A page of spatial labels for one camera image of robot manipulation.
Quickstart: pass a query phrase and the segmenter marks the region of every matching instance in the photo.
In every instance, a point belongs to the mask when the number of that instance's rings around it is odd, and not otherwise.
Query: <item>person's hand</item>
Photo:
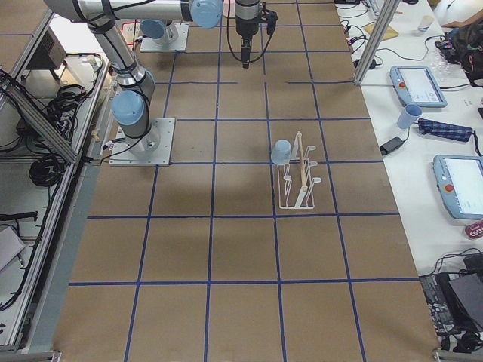
[[[462,28],[466,23],[463,21],[452,21],[451,23],[441,25],[441,28]]]

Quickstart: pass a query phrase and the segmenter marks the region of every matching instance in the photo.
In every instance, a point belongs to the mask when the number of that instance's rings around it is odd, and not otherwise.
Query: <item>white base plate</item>
[[[174,135],[174,118],[157,118],[152,121],[152,126],[158,128],[161,135],[159,146],[153,152],[149,153],[133,153],[126,151],[120,155],[112,156],[109,164],[113,167],[138,167],[138,166],[168,166],[171,156],[171,146],[173,144]],[[116,134],[117,138],[124,137],[121,128]],[[115,143],[112,153],[122,152],[127,146],[124,142]]]
[[[188,42],[189,24],[174,24],[178,31],[178,39],[169,44],[158,44],[151,38],[144,38],[141,43],[141,53],[164,53],[169,51],[184,51]]]

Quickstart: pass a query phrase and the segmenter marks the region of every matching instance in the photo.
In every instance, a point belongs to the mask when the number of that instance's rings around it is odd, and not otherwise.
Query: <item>wooden stick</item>
[[[302,190],[307,192],[307,178],[305,176],[305,161],[303,159],[303,145],[302,145],[302,133],[297,132],[297,140],[299,142],[299,154],[300,154],[300,178],[302,179]]]

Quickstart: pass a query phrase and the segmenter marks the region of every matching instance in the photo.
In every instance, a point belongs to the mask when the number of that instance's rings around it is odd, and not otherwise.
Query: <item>red can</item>
[[[483,236],[483,220],[465,227],[465,233],[470,239],[478,239]]]

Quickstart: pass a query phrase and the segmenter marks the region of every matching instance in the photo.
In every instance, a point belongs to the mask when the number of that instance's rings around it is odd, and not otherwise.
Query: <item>white dish rack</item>
[[[294,176],[300,178],[300,188],[298,189],[297,199],[294,202],[294,198],[291,198],[291,191],[294,188],[291,168],[294,170],[297,165],[291,165],[290,163],[282,166],[277,165],[278,206],[281,209],[311,210],[314,208],[314,185],[322,182],[322,178],[312,177],[311,174],[311,169],[317,166],[317,162],[310,161],[309,153],[315,150],[315,146],[307,146],[304,150],[302,133],[297,132],[290,161],[299,161],[298,166],[300,167],[300,172],[295,172]]]

